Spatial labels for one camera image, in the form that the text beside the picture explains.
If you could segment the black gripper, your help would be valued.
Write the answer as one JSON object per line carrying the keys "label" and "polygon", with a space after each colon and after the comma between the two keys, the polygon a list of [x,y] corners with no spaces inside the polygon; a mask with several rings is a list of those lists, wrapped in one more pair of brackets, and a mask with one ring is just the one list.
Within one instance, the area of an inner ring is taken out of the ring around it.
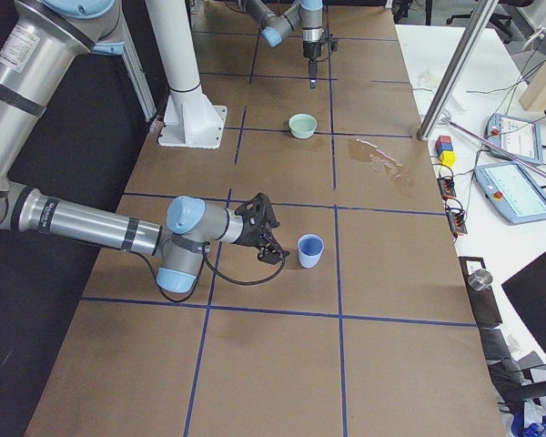
{"label": "black gripper", "polygon": [[243,228],[235,244],[258,249],[258,261],[267,264],[278,264],[282,258],[290,255],[273,235],[277,221],[270,199],[262,192],[242,203],[234,211],[241,217]]}
{"label": "black gripper", "polygon": [[302,31],[303,56],[308,59],[309,88],[316,88],[318,83],[318,60],[322,49],[328,49],[328,56],[338,50],[338,39],[331,33],[326,34],[323,28],[305,28]]}

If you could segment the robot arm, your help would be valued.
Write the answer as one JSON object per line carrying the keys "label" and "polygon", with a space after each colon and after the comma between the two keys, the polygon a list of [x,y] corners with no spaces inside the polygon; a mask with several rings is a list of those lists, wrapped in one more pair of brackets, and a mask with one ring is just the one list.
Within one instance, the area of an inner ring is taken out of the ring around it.
{"label": "robot arm", "polygon": [[322,1],[294,1],[287,11],[276,15],[263,1],[237,1],[242,12],[253,18],[270,47],[280,45],[299,26],[302,29],[303,56],[308,60],[309,87],[318,81],[318,63],[322,49],[331,56],[338,49],[338,39],[325,30]]}
{"label": "robot arm", "polygon": [[0,295],[84,286],[96,251],[11,229],[16,195],[115,208],[146,126],[120,56],[87,53],[37,1],[0,1]]}

